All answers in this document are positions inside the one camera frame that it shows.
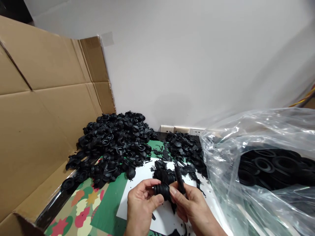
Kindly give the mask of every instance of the hand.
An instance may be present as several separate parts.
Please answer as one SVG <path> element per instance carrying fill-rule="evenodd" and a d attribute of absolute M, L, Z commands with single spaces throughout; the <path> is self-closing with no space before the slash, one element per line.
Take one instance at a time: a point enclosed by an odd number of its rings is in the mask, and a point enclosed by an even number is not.
<path fill-rule="evenodd" d="M 177 215 L 184 221 L 190 221 L 193 230 L 199 235 L 226 235 L 220 224 L 213 216 L 208 204 L 206 203 L 201 191 L 184 183 L 186 195 L 178 191 L 178 184 L 170 184 L 170 194 L 172 202 L 177 205 Z"/>
<path fill-rule="evenodd" d="M 160 184 L 158 179 L 141 181 L 128 193 L 127 227 L 124 236 L 147 236 L 150 230 L 152 213 L 164 202 L 161 194 L 154 195 L 153 186 Z"/>

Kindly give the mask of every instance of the clear plastic bag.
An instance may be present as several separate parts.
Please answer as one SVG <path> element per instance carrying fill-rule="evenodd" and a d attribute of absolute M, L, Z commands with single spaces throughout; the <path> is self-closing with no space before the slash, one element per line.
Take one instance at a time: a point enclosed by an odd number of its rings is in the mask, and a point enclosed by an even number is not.
<path fill-rule="evenodd" d="M 238 181 L 241 155 L 283 148 L 315 159 L 315 110 L 248 111 L 224 119 L 200 136 L 211 185 L 234 235 L 314 235 L 315 187 L 268 191 Z"/>

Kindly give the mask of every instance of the cable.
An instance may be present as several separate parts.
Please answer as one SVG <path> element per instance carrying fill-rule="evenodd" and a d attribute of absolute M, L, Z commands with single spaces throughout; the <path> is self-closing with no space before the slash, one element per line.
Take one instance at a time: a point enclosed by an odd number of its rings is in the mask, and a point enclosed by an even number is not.
<path fill-rule="evenodd" d="M 296 106 L 296 105 L 298 105 L 298 104 L 304 102 L 306 99 L 308 99 L 308 98 L 312 95 L 313 92 L 315 92 L 315 84 L 313 85 L 313 87 L 312 87 L 312 89 L 310 90 L 310 92 L 307 93 L 307 95 L 305 96 L 305 98 L 301 99 L 301 100 L 298 101 L 297 103 L 292 104 L 292 105 L 289 106 L 289 107 L 294 107 L 294 106 Z"/>

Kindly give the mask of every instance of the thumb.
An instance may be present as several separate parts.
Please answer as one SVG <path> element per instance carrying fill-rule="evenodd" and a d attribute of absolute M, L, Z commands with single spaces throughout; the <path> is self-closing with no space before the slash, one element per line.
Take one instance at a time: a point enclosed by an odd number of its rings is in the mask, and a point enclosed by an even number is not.
<path fill-rule="evenodd" d="M 150 210 L 153 212 L 156 208 L 158 208 L 164 202 L 164 197 L 161 194 L 152 196 L 149 199 L 149 207 Z"/>
<path fill-rule="evenodd" d="M 180 206 L 186 208 L 189 205 L 189 200 L 185 198 L 185 196 L 179 192 L 176 188 L 173 186 L 170 186 L 170 193 L 173 197 L 174 201 L 178 203 Z"/>

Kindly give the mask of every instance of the wall socket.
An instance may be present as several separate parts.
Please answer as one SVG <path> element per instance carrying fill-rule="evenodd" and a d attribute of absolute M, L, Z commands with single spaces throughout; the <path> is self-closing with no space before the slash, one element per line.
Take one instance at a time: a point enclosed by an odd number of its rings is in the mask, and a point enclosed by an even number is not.
<path fill-rule="evenodd" d="M 174 133 L 175 132 L 180 132 L 180 133 L 190 133 L 190 128 L 187 127 L 180 127 L 180 126 L 174 126 Z"/>
<path fill-rule="evenodd" d="M 160 130 L 162 133 L 169 133 L 169 132 L 174 133 L 174 126 L 161 126 Z"/>
<path fill-rule="evenodd" d="M 204 129 L 198 129 L 198 128 L 190 128 L 190 135 L 196 135 L 200 136 L 201 132 L 204 131 Z"/>

